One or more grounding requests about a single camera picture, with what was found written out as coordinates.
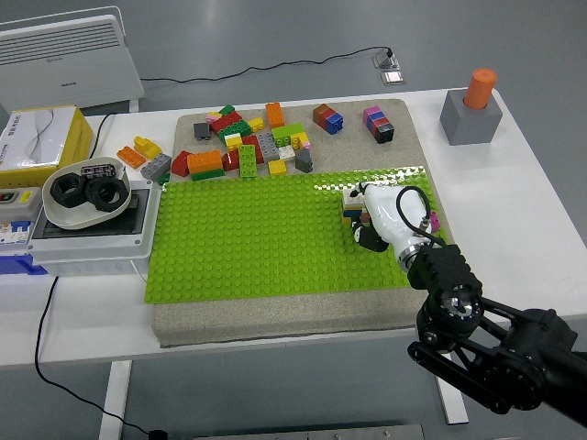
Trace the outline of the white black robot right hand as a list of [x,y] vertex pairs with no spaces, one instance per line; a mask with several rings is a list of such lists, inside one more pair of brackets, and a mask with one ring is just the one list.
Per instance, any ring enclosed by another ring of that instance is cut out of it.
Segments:
[[343,191],[354,240],[375,252],[391,248],[399,263],[407,263],[418,250],[439,239],[432,235],[431,207],[417,186],[360,182]]

